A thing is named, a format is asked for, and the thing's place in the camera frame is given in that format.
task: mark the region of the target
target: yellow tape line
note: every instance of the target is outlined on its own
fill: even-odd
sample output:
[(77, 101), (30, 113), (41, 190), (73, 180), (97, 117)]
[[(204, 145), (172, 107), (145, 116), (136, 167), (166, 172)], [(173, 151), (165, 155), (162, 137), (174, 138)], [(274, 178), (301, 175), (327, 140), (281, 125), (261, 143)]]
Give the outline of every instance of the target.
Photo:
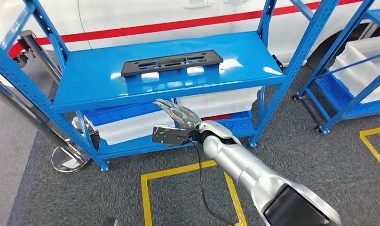
[[(215, 161), (209, 160), (201, 163), (202, 168), (216, 166)], [(175, 174), (185, 173), (193, 170), (199, 169), (199, 163), (194, 163), (192, 165), (181, 166), (173, 169), (162, 170), (153, 173), (147, 173), (140, 176), (140, 181), (142, 185), (142, 201), (143, 201), (143, 213), (144, 213), (144, 225), (152, 226), (151, 220), (151, 207), (150, 207), (150, 197), (149, 197), (149, 188), (147, 181), (150, 179), (157, 179), (162, 177), (167, 177)], [(236, 211), (238, 223), (236, 226), (247, 226), (245, 220), (243, 209), (241, 208), (240, 200), (238, 199), (236, 188), (234, 187), (233, 180), (225, 173), (226, 183), (229, 188), (231, 199), (233, 201), (234, 210)]]
[(380, 127), (374, 128), (374, 129), (362, 130), (359, 132), (359, 134), (363, 136), (369, 136), (369, 135), (378, 134), (378, 133), (380, 133)]
[[(209, 160), (209, 161), (205, 161), (201, 163), (201, 166), (202, 168), (206, 168), (206, 167), (216, 166), (216, 163), (213, 160)], [(173, 169), (166, 169), (166, 170), (162, 170), (162, 171), (158, 171), (154, 173), (147, 173), (147, 174), (143, 174), (142, 176), (146, 176), (148, 180), (151, 180), (151, 179), (157, 179), (161, 177), (168, 177), (168, 176), (172, 176), (178, 173), (184, 173), (184, 172), (193, 171), (197, 169), (199, 169), (199, 163), (194, 163), (191, 165), (176, 167)]]
[(370, 141), (367, 140), (367, 135), (373, 135), (380, 133), (380, 127), (375, 129), (369, 129), (359, 132), (359, 137), (362, 140), (362, 142), (366, 145), (366, 147), (370, 150), (370, 152), (373, 154), (373, 156), (377, 159), (377, 161), (380, 163), (380, 154), (377, 152), (377, 150), (373, 147), (373, 145), (370, 143)]
[(142, 184), (144, 225), (152, 226), (149, 187), (147, 186), (147, 176), (145, 174), (141, 175), (140, 181)]
[(240, 200), (238, 199), (236, 188), (234, 187), (233, 180), (225, 173), (226, 182), (228, 184), (231, 199), (233, 200), (234, 210), (237, 213), (238, 223), (236, 226), (247, 226), (243, 208), (241, 208)]
[[(201, 163), (202, 168), (207, 168), (211, 166), (216, 166), (215, 161), (209, 160)], [(176, 167), (173, 169), (162, 170), (153, 173), (147, 173), (140, 176), (140, 181), (142, 184), (142, 201), (143, 201), (143, 214), (144, 214), (144, 225), (152, 226), (151, 220), (151, 207), (150, 207), (150, 197), (149, 197), (149, 187), (147, 185), (147, 180), (167, 177), (179, 173), (184, 173), (187, 171), (193, 171), (199, 169), (199, 163), (194, 163), (187, 166)]]

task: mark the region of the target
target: silver pole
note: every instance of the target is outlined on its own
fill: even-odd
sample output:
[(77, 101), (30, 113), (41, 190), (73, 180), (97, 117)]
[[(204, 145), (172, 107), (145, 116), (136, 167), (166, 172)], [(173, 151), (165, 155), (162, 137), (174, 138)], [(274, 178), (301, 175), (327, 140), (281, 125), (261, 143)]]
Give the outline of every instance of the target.
[(76, 172), (80, 170), (90, 158), (81, 153), (80, 148), (77, 147), (69, 139), (64, 140), (62, 136), (57, 134), (51, 127), (49, 127), (36, 113), (15, 94), (4, 87), (0, 83), (0, 99), (16, 110), (22, 115), (32, 126), (41, 131), (47, 138), (58, 147), (53, 151), (52, 165), (59, 172)]
[(29, 49), (42, 62), (46, 71), (52, 76), (57, 84), (60, 83), (62, 73), (60, 68), (54, 63), (50, 55), (35, 42), (35, 34), (32, 31), (22, 31), (20, 33), (21, 40), (19, 43), (24, 49)]

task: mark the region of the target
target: white storage box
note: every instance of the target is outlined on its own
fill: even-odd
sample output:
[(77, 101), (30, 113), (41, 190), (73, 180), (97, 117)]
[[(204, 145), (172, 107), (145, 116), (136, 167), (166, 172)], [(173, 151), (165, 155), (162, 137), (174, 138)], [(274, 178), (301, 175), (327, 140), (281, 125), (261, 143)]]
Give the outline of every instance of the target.
[[(380, 36), (348, 42), (344, 51), (335, 59), (330, 70), (347, 66), (377, 54), (380, 54)], [(353, 96), (358, 95), (378, 75), (380, 75), (380, 57), (334, 73), (334, 76), (349, 89)], [(376, 100), (380, 100), (380, 86), (361, 103)]]
[(95, 128), (99, 131), (100, 138), (106, 140), (108, 145), (114, 145), (151, 135), (155, 124), (175, 126), (174, 121), (166, 112), (158, 111), (95, 126)]
[(178, 105), (194, 111), (200, 118), (251, 110), (261, 87), (236, 89), (208, 94), (179, 97)]

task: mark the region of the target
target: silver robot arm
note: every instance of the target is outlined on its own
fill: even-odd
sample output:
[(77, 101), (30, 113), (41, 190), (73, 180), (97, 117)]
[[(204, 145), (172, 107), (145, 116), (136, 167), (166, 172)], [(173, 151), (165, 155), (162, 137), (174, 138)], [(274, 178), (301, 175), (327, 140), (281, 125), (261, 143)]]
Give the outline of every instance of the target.
[(337, 211), (323, 199), (277, 174), (243, 147), (229, 129), (215, 121), (201, 121), (190, 109), (169, 101), (157, 99), (154, 104), (181, 128), (197, 128), (205, 154), (246, 190), (267, 226), (342, 225)]

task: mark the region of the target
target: blue plastic tray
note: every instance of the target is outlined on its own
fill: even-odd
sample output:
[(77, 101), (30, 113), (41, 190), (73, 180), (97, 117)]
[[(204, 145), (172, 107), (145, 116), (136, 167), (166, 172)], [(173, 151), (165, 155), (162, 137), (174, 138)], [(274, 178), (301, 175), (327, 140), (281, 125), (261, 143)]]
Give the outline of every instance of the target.
[(113, 121), (119, 121), (142, 114), (160, 111), (161, 108), (149, 103), (139, 103), (132, 105), (122, 105), (118, 107), (104, 107), (83, 111), (94, 126), (104, 125)]
[(231, 130), (236, 136), (248, 134), (253, 130), (251, 111), (233, 113), (228, 119), (216, 120), (224, 127)]
[[(339, 111), (354, 98), (349, 89), (332, 74), (316, 80), (316, 83), (336, 111)], [(378, 113), (380, 113), (380, 100), (357, 104), (346, 114), (346, 118), (357, 118)]]

